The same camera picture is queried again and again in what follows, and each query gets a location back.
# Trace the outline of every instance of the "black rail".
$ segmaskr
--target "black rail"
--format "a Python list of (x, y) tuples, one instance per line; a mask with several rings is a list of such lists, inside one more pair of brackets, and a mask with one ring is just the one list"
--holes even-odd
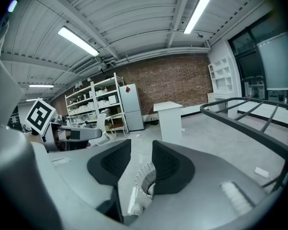
[[(218, 110), (216, 112), (209, 111), (208, 109), (206, 109), (207, 107), (222, 104), (222, 103), (228, 103), (230, 101), (243, 101), (243, 102), (229, 106), (229, 107), (224, 108), (222, 110)], [(244, 114), (239, 115), (235, 119), (228, 118), (224, 115), (219, 114), (221, 112), (230, 110), (234, 107), (243, 105), (249, 101), (256, 102), (259, 104), (256, 105), (255, 107), (253, 107), (252, 109), (250, 109), (249, 111), (245, 112)], [(246, 124), (238, 122), (238, 120), (244, 118), (245, 116), (247, 116), (248, 114), (250, 114), (251, 112), (256, 110), (262, 104), (273, 105), (273, 106), (275, 106), (275, 109), (261, 130), (257, 130), (255, 128), (252, 128), (252, 127), (246, 125)], [(275, 139), (274, 137), (271, 137), (271, 136), (264, 133), (265, 130), (267, 129), (267, 127), (269, 126), (269, 124), (271, 123), (278, 107), (283, 107), (283, 108), (286, 108), (288, 110), (288, 104), (284, 104), (284, 103), (277, 103), (277, 102), (258, 100), (258, 99), (248, 99), (248, 98), (242, 98), (242, 97), (235, 97), (235, 98), (224, 99), (224, 100), (217, 101), (217, 102), (207, 103), (207, 104), (201, 105), (201, 108), (200, 108), (200, 110), (203, 114), (210, 116), (210, 117), (212, 117), (212, 118), (214, 118), (214, 119), (216, 119), (216, 120), (218, 120), (224, 124), (227, 124), (227, 125), (233, 127), (234, 129), (244, 133), (245, 135), (253, 138), (254, 140), (263, 144), (264, 146), (266, 146), (267, 148), (269, 148), (270, 150), (272, 150), (273, 152), (275, 152), (277, 155), (279, 155), (280, 157), (282, 157), (285, 160), (285, 164), (283, 166), (283, 169), (282, 169), (280, 175), (277, 178), (275, 178), (273, 180), (273, 182), (269, 182), (269, 183), (263, 185), (263, 187), (266, 187), (272, 183), (276, 183), (274, 188), (272, 189), (272, 191), (277, 190), (282, 185), (283, 180), (286, 177), (286, 174), (288, 173), (288, 145), (286, 145), (286, 144), (280, 142), (279, 140)]]

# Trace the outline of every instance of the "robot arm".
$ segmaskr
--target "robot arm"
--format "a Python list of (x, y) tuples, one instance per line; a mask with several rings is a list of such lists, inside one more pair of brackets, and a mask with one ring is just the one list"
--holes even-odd
[(61, 142), (88, 141), (101, 136), (102, 131), (98, 128), (78, 128), (50, 122), (43, 136), (43, 141), (46, 150), (57, 150), (57, 144)]

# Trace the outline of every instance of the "door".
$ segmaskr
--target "door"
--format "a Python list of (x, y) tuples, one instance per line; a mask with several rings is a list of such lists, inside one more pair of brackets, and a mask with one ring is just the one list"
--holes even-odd
[(129, 131), (144, 129), (141, 111), (125, 113)]
[(140, 104), (135, 84), (128, 84), (120, 87), (120, 97), (125, 113), (140, 110)]

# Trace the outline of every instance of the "white podium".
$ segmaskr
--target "white podium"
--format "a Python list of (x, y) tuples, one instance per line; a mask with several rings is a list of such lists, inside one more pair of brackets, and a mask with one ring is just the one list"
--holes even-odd
[(180, 145), (181, 111), (179, 105), (174, 102), (162, 102), (154, 104), (154, 112), (158, 112), (162, 141)]

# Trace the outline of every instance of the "fluorescent light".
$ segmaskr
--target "fluorescent light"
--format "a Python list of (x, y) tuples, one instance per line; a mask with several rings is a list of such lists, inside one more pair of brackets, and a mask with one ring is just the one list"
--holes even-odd
[(54, 85), (52, 84), (30, 84), (30, 88), (53, 88)]
[(91, 54), (92, 56), (99, 55), (99, 52), (95, 50), (92, 46), (90, 46), (87, 42), (82, 40), (79, 36), (75, 33), (67, 29), (65, 26), (59, 30), (58, 34), (67, 40), (71, 41), (73, 44), (76, 44), (80, 48), (84, 49), (87, 53)]
[(9, 4), (8, 12), (13, 12), (13, 10), (14, 10), (15, 7), (16, 7), (16, 4), (17, 4), (17, 1), (16, 1), (16, 0), (13, 0), (13, 1)]
[(26, 102), (32, 102), (32, 101), (36, 101), (38, 98), (36, 98), (36, 99), (28, 99), (28, 100), (26, 100)]
[(210, 0), (199, 0), (199, 2), (197, 3), (195, 7), (193, 15), (191, 16), (191, 19), (183, 33), (189, 34), (193, 30), (193, 28), (195, 27), (195, 24), (197, 23), (198, 19), (201, 17), (209, 1)]

